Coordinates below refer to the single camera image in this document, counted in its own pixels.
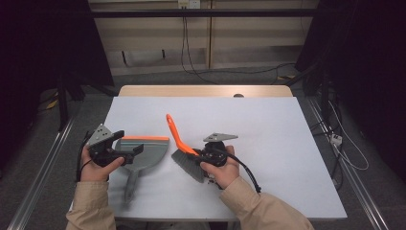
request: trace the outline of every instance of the brush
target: brush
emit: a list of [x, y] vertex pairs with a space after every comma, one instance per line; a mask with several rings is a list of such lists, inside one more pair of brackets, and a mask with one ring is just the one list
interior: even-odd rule
[[167, 122], [170, 132], [175, 139], [176, 147], [178, 147], [178, 150], [172, 154], [172, 159], [191, 177], [198, 182], [203, 183], [204, 171], [200, 168], [200, 162], [196, 161], [199, 157], [199, 153], [182, 142], [176, 129], [175, 122], [169, 114], [167, 114]]

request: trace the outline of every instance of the gray dustpan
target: gray dustpan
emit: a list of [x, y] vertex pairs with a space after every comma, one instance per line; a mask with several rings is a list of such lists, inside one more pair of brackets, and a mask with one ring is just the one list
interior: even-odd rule
[[155, 166], [162, 160], [168, 149], [169, 137], [124, 137], [117, 142], [116, 150], [132, 151], [141, 144], [144, 144], [144, 151], [134, 157], [134, 163], [123, 166], [129, 170], [124, 193], [125, 203], [129, 203], [135, 196], [140, 171]]

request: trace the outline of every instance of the beige jacket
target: beige jacket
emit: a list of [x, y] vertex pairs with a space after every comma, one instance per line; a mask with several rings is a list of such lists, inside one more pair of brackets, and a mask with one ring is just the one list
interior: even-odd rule
[[[66, 215], [67, 230], [116, 229], [107, 188], [107, 182], [78, 183], [72, 211]], [[241, 177], [220, 198], [237, 215], [242, 229], [313, 229], [299, 211], [272, 195], [257, 194]]]

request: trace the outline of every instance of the person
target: person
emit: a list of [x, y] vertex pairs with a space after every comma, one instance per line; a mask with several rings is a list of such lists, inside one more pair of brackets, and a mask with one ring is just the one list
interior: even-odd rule
[[[233, 146], [226, 150], [235, 154]], [[91, 162], [88, 148], [83, 148], [82, 162], [86, 164], [77, 184], [72, 210], [66, 214], [67, 230], [116, 229], [114, 213], [108, 206], [107, 177], [119, 168], [124, 159], [102, 168]], [[310, 221], [284, 201], [266, 193], [258, 194], [241, 176], [239, 164], [230, 157], [222, 167], [202, 162], [200, 167], [214, 176], [224, 190], [220, 199], [240, 221], [241, 229], [313, 229]]]

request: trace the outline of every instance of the white tabletop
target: white tabletop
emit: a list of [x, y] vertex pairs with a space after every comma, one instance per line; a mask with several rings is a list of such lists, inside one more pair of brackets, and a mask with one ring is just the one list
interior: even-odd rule
[[[128, 172], [110, 174], [109, 204], [117, 218], [236, 220], [215, 185], [198, 183], [171, 159], [176, 146], [167, 113], [192, 148], [202, 149], [203, 139], [213, 132], [238, 135], [225, 144], [235, 146], [264, 193], [309, 219], [347, 217], [296, 98], [117, 97], [105, 120], [111, 131], [170, 138], [164, 159], [141, 172], [129, 204], [124, 203]], [[244, 169], [240, 174], [251, 183]]]

